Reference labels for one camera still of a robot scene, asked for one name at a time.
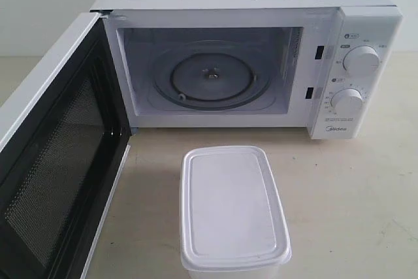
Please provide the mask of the white plastic lidded container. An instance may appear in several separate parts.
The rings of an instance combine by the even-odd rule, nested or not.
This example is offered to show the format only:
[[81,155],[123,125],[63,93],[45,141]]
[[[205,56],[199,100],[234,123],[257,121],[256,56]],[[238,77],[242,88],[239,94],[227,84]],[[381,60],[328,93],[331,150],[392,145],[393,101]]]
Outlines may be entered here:
[[184,156],[180,257],[191,278],[278,278],[291,240],[274,176],[256,146],[213,146]]

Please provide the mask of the glass microwave turntable plate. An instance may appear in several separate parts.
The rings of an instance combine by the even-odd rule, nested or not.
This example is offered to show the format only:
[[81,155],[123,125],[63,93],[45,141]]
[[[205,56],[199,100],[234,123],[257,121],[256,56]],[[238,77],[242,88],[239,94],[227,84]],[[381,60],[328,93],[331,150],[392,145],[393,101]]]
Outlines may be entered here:
[[227,110],[260,97],[274,64],[257,48],[229,41],[195,41],[163,52],[153,84],[170,102],[194,110]]

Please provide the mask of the white microwave oven body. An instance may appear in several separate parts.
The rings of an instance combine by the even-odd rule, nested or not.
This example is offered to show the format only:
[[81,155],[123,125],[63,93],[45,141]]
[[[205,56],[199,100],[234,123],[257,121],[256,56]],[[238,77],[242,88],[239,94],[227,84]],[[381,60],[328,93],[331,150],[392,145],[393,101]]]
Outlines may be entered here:
[[[402,21],[391,0],[96,0],[129,125],[146,127],[303,127],[312,139],[357,136]],[[267,90],[227,110],[194,110],[165,99],[152,65],[195,41],[229,41],[260,50],[274,64]],[[371,46],[379,68],[348,76],[346,54]],[[355,116],[331,107],[340,90],[358,90]]]

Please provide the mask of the lower white control knob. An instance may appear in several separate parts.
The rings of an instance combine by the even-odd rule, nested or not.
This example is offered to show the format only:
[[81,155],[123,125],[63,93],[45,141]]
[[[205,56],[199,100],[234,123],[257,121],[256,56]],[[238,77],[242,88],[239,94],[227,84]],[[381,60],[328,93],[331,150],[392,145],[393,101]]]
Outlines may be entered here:
[[331,107],[338,116],[352,117],[361,111],[363,99],[358,90],[348,88],[335,93],[330,100]]

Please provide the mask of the white control knob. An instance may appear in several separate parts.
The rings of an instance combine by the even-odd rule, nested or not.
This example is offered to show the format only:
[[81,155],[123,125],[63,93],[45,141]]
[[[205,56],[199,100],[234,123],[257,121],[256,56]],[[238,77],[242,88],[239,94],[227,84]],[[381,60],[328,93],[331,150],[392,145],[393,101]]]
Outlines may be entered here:
[[335,93],[330,100],[331,107],[338,116],[352,117],[361,111],[363,99],[358,90],[348,88]]
[[368,76],[379,68],[380,58],[371,46],[358,46],[350,50],[343,60],[348,76]]

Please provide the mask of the upper white control knob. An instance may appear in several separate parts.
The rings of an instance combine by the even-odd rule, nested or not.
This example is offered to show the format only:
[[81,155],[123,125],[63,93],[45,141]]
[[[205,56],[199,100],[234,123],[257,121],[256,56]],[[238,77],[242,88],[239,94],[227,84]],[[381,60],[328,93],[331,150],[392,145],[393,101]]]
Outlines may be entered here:
[[350,50],[343,60],[348,76],[368,76],[379,68],[380,58],[371,46],[358,46]]

